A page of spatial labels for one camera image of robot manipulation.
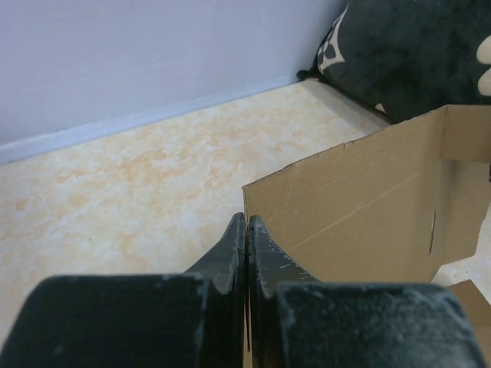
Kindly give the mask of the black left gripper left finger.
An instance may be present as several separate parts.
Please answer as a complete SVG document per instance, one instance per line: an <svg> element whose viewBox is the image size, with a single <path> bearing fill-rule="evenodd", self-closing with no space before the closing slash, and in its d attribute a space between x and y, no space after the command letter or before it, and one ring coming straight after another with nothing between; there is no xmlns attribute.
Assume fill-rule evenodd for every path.
<svg viewBox="0 0 491 368"><path fill-rule="evenodd" d="M180 274L65 275L27 297L3 367L240 367L246 221Z"/></svg>

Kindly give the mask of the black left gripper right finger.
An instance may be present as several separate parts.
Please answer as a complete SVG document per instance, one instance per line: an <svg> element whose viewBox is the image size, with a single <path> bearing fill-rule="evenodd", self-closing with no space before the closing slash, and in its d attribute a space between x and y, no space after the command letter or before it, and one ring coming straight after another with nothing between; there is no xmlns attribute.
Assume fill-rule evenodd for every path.
<svg viewBox="0 0 491 368"><path fill-rule="evenodd" d="M255 367L484 367L468 313L450 290L421 283L325 283L248 226Z"/></svg>

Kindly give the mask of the brown cardboard box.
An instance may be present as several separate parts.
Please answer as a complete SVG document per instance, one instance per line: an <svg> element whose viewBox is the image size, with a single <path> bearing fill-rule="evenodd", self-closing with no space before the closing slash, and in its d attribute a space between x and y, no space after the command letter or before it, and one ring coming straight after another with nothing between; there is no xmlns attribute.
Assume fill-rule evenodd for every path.
<svg viewBox="0 0 491 368"><path fill-rule="evenodd" d="M490 108L446 106L335 146L244 188L249 219L325 283L434 284L473 256L490 202ZM450 287L490 365L490 306Z"/></svg>

